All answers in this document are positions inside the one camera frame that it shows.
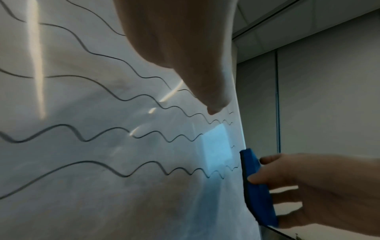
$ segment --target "vertical blue strip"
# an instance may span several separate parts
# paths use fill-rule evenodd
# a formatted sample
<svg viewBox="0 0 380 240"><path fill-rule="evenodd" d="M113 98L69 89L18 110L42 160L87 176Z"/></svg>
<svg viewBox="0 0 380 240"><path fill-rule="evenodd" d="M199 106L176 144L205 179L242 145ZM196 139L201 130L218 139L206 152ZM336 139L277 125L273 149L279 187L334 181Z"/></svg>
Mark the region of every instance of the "vertical blue strip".
<svg viewBox="0 0 380 240"><path fill-rule="evenodd" d="M275 58L275 81L276 81L276 133L277 133L277 153L281 152L281 131L280 131L280 103L278 95L278 54L274 51Z"/></svg>

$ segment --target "ceiling tile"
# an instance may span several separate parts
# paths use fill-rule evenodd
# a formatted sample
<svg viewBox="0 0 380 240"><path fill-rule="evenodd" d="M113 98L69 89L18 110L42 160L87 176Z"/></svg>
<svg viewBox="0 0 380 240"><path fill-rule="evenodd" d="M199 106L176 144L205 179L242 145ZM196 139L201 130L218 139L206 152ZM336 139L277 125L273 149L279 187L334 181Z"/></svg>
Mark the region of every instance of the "ceiling tile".
<svg viewBox="0 0 380 240"><path fill-rule="evenodd" d="M379 0L318 0L317 28L325 29L380 8Z"/></svg>
<svg viewBox="0 0 380 240"><path fill-rule="evenodd" d="M307 36L315 25L313 19L313 0L305 0L259 25L256 32L264 50L269 51Z"/></svg>
<svg viewBox="0 0 380 240"><path fill-rule="evenodd" d="M248 23L251 23L276 7L280 6L287 0L240 0L240 10Z"/></svg>
<svg viewBox="0 0 380 240"><path fill-rule="evenodd" d="M234 17L234 27L232 31L237 32L240 29L245 28L246 26L247 26L246 21L244 20L238 8L236 8L235 17Z"/></svg>
<svg viewBox="0 0 380 240"><path fill-rule="evenodd" d="M255 35L256 33L254 31L250 31L243 37L234 41L238 48L238 63L263 53L263 49Z"/></svg>

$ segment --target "black marker line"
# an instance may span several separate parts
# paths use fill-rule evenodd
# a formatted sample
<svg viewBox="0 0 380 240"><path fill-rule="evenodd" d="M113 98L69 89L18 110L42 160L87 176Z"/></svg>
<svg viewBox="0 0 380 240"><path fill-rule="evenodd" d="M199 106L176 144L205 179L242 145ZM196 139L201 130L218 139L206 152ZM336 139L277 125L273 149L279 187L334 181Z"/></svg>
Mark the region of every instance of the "black marker line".
<svg viewBox="0 0 380 240"><path fill-rule="evenodd" d="M50 131L50 130L53 130L53 129L55 129L55 128L59 128L59 127L66 127L66 128L68 128L68 129L70 129L70 130L72 131L72 133L74 133L74 135L76 136L76 138L77 138L79 141L81 141L81 142L91 142L92 140L94 140L94 139L98 138L99 136L103 135L104 133L109 132L109 131L112 131L112 130L116 130L116 129L123 130L123 131L125 131L125 132L127 132L127 133L131 133L131 131L129 131L128 129L123 128L123 127L112 127L112 128L106 129L106 130L104 130L104 131L101 131L100 133L96 134L95 136L93 136L93 137L91 137L91 138L89 138L89 139L85 139L85 138L83 137L83 135L79 132L79 130L78 130L76 127L74 127L74 126L72 126L72 125L70 125L70 124L56 124L56 125L53 125L53 126L47 127L47 128L45 128L45 129L42 129L41 131L39 131L39 132L37 132L37 133L35 133L35 134L33 134L33 135L31 135L31 136L25 138L25 139L22 139L22 140L16 140L16 139L14 139L13 137L11 137L10 135L8 135L8 134L6 134L6 133L4 133L4 132L2 132L2 131L0 131L0 138L2 138L4 141L9 142L9 143L13 143L13 144L21 144L21 143L29 142L29 141L31 141L31 140L37 138L38 136L40 136L40 135L42 135L42 134L44 134L44 133L46 133L46 132L48 132L48 131ZM160 134L160 135L162 136L162 138L163 138L167 143L171 143L171 142L173 142L174 140L176 140L176 139L179 138L180 136L185 137L185 138L186 138L187 140L189 140L190 142L194 142L199 136L203 135L203 133L201 133L201 134L199 134L198 136L196 136L193 140L191 140L191 139L189 139L187 136L185 136L185 135L183 135L183 134L180 134L180 135L176 136L175 138L173 138L172 140L168 140L168 139L162 134L162 132L160 132L160 131L156 131L156 130L155 130L155 131L148 132L148 133L146 133L146 134L144 134L144 135L142 135L142 136L135 136L135 135L132 135L131 137L136 138L136 139L140 139L140 138L144 138L144 137L146 137L146 136L148 136L148 135L150 135L150 134L152 134L152 133L155 133L155 132L158 133L158 134Z"/></svg>
<svg viewBox="0 0 380 240"><path fill-rule="evenodd" d="M2 69L2 68L0 68L0 72L3 72L3 73L5 73L5 74L9 74L9 75L11 75L11 76L15 76L15 77L22 77L22 78L33 78L33 77L29 77L29 76L23 76L23 75L19 75L19 74L14 74L14 73L11 73L11 72L8 72L8 71L6 71L6 70L4 70L4 69ZM170 108L178 108L178 109L180 109L183 113L184 113L184 115L185 116L187 116L187 117L193 117L193 116L196 116L196 115L202 115L202 117L206 120L206 122L208 123L208 124L212 124L213 122L215 122L215 121L217 121L217 122L219 122L219 124L222 124L224 121L226 121L226 120L223 120L222 122L220 122L219 120L217 120L217 119L215 119L215 120L213 120L212 122L209 122L208 120L207 120L207 118L206 118L206 116L204 115L204 114L202 114L202 113L196 113L196 114L193 114L193 115L188 115L181 107L179 107L179 106L176 106L176 105L174 105L174 106L170 106L170 107L168 107L168 108L165 108L165 107L163 107L154 97L152 97L151 95L148 95L148 94L140 94L140 95L137 95L137 96L135 96L135 97L133 97L133 98L129 98L129 99L122 99L122 98L120 98L120 97L118 97L118 96L116 96L111 90L109 90L106 86L104 86L103 84L101 84L100 82L98 82L98 81L95 81L95 80L93 80L93 79L91 79L91 78L89 78L89 77L84 77L84 76L79 76L79 75L54 75L54 76L47 76L47 77L45 77L45 78L57 78L57 77L79 77L79 78L82 78L82 79L85 79L85 80L88 80L88 81L91 81L91 82L93 82L93 83L95 83L95 84L97 84L97 85L99 85L100 87L102 87L105 91L107 91L109 94L111 94L114 98L116 98L117 100L119 100L119 101L122 101L122 102L128 102L128 101L131 101L131 100L133 100L133 99L135 99L135 98L138 98L138 97L141 97L141 96L147 96L147 97L149 97L149 98L151 98L160 108L162 108L162 109L164 109L164 110L166 110L166 109L170 109Z"/></svg>
<svg viewBox="0 0 380 240"><path fill-rule="evenodd" d="M85 10L87 10L87 11L89 11L89 12L92 12L95 16L97 16L98 18L100 18L100 20L102 20L114 33L116 33L116 34L118 34L118 35L120 35L120 36L125 36L124 34L121 34L121 33L118 33L117 31L115 31L101 16L99 16L99 15L97 15L95 12L93 12L93 11L91 11L90 9L88 9L88 8L85 8L85 7L82 7L82 6L80 6L80 5L78 5L78 4L75 4L75 3L73 3L73 2L70 2L69 0L66 0L66 2L68 2L68 3L71 3L72 5L75 5L75 6L77 6L77 7L80 7L80 8L82 8L82 9L85 9Z"/></svg>
<svg viewBox="0 0 380 240"><path fill-rule="evenodd" d="M54 172L57 172L57 171L59 171L59 170L61 170L61 169L67 168L67 167L69 167L69 166L73 166L73 165L76 165L76 164L82 164L82 163L91 163L91 164L95 164L95 165L101 166L101 167L103 167L103 168L109 170L110 172L112 172L113 174L115 174L116 176L121 177L121 178L128 178L128 177L132 176L132 175L133 175L133 174L134 174L139 168L141 168L142 166L144 166L144 165L146 165L146 164L149 164L149 163L155 163L155 164L157 164L158 167L159 167L159 168L161 169L161 171L163 172L163 174L165 174L166 176L172 174L175 170L179 170L179 169L181 169L181 170L183 170L186 174L188 174L189 176L193 175L196 171L201 170L201 171L203 172L203 174L205 175L206 178L210 178L211 175L214 174L215 172L217 172L217 173L219 174L219 176L220 176L221 179L224 179L224 178L225 178L225 176L223 177L222 174L221 174L218 170L215 170L215 171L213 171L210 175L207 175L207 173L206 173L206 172L204 171L204 169L202 169L202 168L196 168L193 172L189 172L186 168L183 168L183 167L177 167L177 168L174 168L173 170L171 170L170 172L167 172L167 171L165 170L165 168L162 166L162 164L159 163L159 162L157 162L157 161L149 161L149 162L143 163L143 164L141 164L140 166L138 166L133 172L131 172L130 174L127 174L127 175L124 175L124 174L122 174L122 173L116 171L115 169L111 168L110 166L108 166L108 165L105 164L105 163L101 163L101 162L97 162L97 161L79 161L79 162L75 162L75 163L66 164L66 165L61 166L61 167L58 167L58 168L56 168L56 169L54 169L54 170L52 170L52 171L50 171L50 172L47 172L47 173L45 173L45 174L39 176L38 178L33 179L32 181L28 182L27 184L25 184L25 185L23 185L23 186L17 188L16 190L13 190L13 191L10 192L10 193L7 193L7 194L5 194L5 195L0 196L0 200L5 199L5 198L7 198L7 197L10 197L10 196L12 196L13 194L16 194L16 193L18 193L18 192L24 190L25 188L29 187L30 185L36 183L37 181L41 180L42 178L44 178L44 177L46 177L46 176L48 176L48 175L50 175L50 174L52 174L52 173L54 173ZM239 165L236 166L236 167L234 167L234 168L231 168L230 166L226 166L226 167L232 172L234 169L239 168Z"/></svg>
<svg viewBox="0 0 380 240"><path fill-rule="evenodd" d="M192 92L190 92L187 89L181 89L181 90L178 90L177 92L180 92L180 91L188 91L194 98L197 98Z"/></svg>
<svg viewBox="0 0 380 240"><path fill-rule="evenodd" d="M23 22L23 23L26 23L26 21L24 20L21 20L19 18L17 18L13 12L9 9L9 7L3 2L3 0L0 0L0 4L2 5L2 7L5 9L5 11L14 19L20 21L20 22ZM96 55L96 56L101 56L101 57L106 57L106 58L110 58L110 59L115 59L115 60L119 60L119 61L122 61L124 62L125 64L127 64L133 71L136 75L138 75L139 77L143 78L143 79L150 79L150 78L159 78L161 79L165 85L171 90L170 86L166 83L166 81L161 78L161 77L158 77L158 76L152 76L152 77L143 77L141 76L128 62L126 62L125 60L123 59L119 59L119 58L116 58L116 57L111 57L111 56L108 56L108 55L103 55L103 54L99 54L99 53L93 53L91 52L87 47L86 45L84 45L84 43L82 42L82 40L73 32L71 31L70 29L67 29L65 27L62 27L62 26L58 26L58 25L55 25L55 24L50 24L50 23L40 23L40 25L44 25L44 26L54 26L54 27L57 27L57 28L61 28L61 29L64 29L68 32L70 32L76 39L77 41L79 42L79 44L81 45L81 47L88 53L92 54L92 55Z"/></svg>

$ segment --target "blue eraser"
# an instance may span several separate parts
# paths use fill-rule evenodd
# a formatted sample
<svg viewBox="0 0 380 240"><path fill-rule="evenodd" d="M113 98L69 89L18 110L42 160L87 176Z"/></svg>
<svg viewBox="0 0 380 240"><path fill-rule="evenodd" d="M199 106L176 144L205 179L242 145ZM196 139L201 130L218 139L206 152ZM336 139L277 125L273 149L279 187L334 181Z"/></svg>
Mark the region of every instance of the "blue eraser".
<svg viewBox="0 0 380 240"><path fill-rule="evenodd" d="M267 185L253 185L247 180L249 175L260 169L259 160L250 148L240 151L240 160L243 170L244 200L249 211L260 225L278 227L278 220Z"/></svg>

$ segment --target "gray wall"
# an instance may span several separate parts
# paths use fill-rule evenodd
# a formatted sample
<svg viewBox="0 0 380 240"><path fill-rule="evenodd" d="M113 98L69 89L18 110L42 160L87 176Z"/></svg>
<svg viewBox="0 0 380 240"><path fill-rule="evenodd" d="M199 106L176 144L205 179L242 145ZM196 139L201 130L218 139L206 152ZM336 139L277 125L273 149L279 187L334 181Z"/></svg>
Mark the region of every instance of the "gray wall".
<svg viewBox="0 0 380 240"><path fill-rule="evenodd" d="M272 53L237 67L247 147L265 154L276 152L275 70L270 63ZM282 152L380 156L378 11L280 48L278 72ZM299 206L279 204L275 209L285 214ZM378 239L320 225L282 232L306 240Z"/></svg>

